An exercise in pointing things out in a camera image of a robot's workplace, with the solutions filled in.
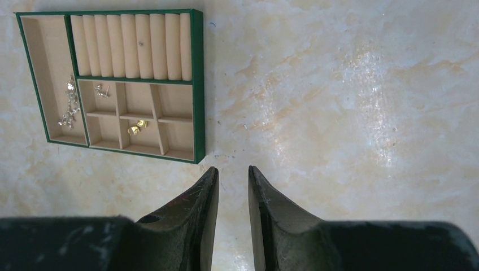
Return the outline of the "gold earring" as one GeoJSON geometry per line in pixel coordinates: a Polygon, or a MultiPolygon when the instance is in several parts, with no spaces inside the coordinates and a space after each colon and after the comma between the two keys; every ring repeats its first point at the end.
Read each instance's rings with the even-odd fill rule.
{"type": "Polygon", "coordinates": [[[146,120],[138,120],[136,125],[139,128],[147,128],[148,127],[148,122],[146,120]]]}
{"type": "Polygon", "coordinates": [[[130,136],[135,136],[135,135],[138,135],[141,132],[141,129],[140,129],[139,126],[134,125],[134,126],[129,127],[127,132],[130,136]]]}

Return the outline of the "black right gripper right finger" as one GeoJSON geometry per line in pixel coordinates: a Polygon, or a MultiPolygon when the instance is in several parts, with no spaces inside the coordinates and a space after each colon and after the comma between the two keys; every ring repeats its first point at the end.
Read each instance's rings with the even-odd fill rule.
{"type": "Polygon", "coordinates": [[[326,221],[249,167],[256,270],[477,270],[478,252],[440,221],[326,221]]]}

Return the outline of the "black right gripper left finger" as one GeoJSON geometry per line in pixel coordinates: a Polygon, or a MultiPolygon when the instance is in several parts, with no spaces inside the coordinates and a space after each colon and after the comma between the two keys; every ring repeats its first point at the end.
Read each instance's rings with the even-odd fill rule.
{"type": "Polygon", "coordinates": [[[2,270],[210,270],[219,172],[138,221],[111,217],[1,219],[2,270]]]}

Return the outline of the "silver rhinestone earring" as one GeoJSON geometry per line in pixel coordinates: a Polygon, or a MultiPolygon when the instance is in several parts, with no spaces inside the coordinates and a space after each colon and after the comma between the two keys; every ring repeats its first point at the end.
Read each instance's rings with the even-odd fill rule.
{"type": "Polygon", "coordinates": [[[96,93],[97,96],[100,96],[102,98],[109,98],[110,97],[110,94],[109,94],[109,89],[110,87],[106,87],[106,90],[103,90],[103,85],[102,84],[98,84],[94,87],[94,91],[96,93]]]}

